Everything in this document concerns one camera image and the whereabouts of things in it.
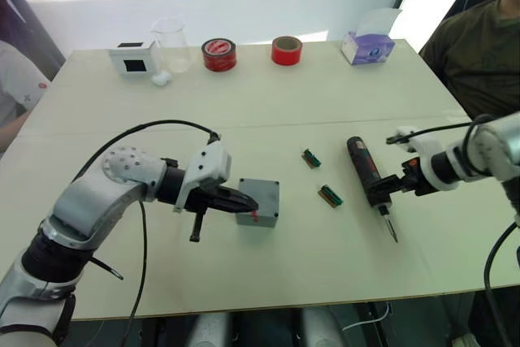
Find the tissue box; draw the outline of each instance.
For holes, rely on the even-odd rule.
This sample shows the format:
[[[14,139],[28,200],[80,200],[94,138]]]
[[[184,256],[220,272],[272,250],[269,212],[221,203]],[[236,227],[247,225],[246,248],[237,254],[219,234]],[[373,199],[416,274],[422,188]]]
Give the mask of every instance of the tissue box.
[[[352,65],[383,63],[386,61],[395,42],[386,35],[366,34],[356,37],[356,33],[346,35],[341,51]]]

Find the black handle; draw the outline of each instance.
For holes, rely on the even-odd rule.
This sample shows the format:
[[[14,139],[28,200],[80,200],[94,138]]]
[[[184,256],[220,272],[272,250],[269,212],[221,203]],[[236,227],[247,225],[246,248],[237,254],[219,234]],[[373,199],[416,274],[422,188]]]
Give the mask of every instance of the black handle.
[[[377,171],[377,167],[366,148],[365,142],[360,137],[350,137],[347,140],[347,150],[370,206],[374,207],[392,203],[389,195],[371,192],[371,184],[380,180],[381,175]]]
[[[204,209],[203,211],[198,211],[195,214],[195,221],[193,221],[192,236],[189,237],[189,240],[193,241],[194,243],[198,243],[201,240],[202,220],[204,219],[205,213],[206,209]]]

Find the table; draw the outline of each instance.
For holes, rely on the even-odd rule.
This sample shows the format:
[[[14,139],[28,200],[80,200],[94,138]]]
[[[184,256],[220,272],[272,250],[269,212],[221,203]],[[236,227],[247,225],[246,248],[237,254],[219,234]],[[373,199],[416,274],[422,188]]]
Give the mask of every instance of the table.
[[[21,134],[122,132],[171,118],[226,129],[465,115],[405,41],[386,63],[356,67],[339,42],[305,43],[294,67],[274,64],[270,49],[238,46],[236,67],[217,73],[192,48],[192,67],[163,88],[117,74],[106,50],[75,51]]]
[[[438,118],[220,129],[233,157],[232,178],[279,180],[280,217],[274,229],[237,226],[234,216],[209,211],[201,242],[189,242],[193,216],[146,204],[149,269],[137,314],[156,316],[210,310],[307,306],[459,293],[483,288],[483,265],[513,218],[493,179],[449,193],[392,196],[396,244],[384,220],[366,203],[345,150],[347,137],[364,138],[381,174],[398,173],[410,158],[385,137],[402,124],[427,128]],[[438,133],[446,144],[464,130]],[[0,161],[0,274],[29,243],[38,222],[78,168],[112,133],[24,135]],[[124,144],[178,158],[185,166],[206,141],[193,130],[147,131]],[[323,162],[310,170],[309,147]],[[316,192],[329,184],[344,204],[332,209]],[[77,289],[76,319],[128,316],[141,269],[141,222],[130,206],[97,252],[125,276],[119,281],[88,265]],[[518,283],[515,232],[497,255],[492,283]]]

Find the person's arm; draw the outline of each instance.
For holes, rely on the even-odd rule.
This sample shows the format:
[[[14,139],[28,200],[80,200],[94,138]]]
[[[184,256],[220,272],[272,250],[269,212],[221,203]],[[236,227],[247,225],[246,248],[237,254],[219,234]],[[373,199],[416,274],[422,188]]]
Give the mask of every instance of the person's arm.
[[[25,120],[27,117],[29,117],[30,114],[31,111],[26,111],[17,119],[14,119],[6,126],[0,128],[0,152],[5,152],[7,150],[7,147],[13,142],[16,135],[22,128]]]
[[[0,59],[0,87],[22,105],[32,110],[50,82],[31,60],[15,47],[2,43],[4,53]]]

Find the red label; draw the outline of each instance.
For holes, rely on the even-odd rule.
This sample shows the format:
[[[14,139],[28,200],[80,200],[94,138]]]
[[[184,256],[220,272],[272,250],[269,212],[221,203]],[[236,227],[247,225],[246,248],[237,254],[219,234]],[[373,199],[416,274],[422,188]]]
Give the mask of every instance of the red label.
[[[370,166],[370,168],[372,169],[373,172],[377,172],[377,168],[375,168],[374,160],[369,158],[368,159],[368,165]]]
[[[208,42],[204,49],[209,54],[226,54],[231,50],[231,44],[225,40],[214,40]]]

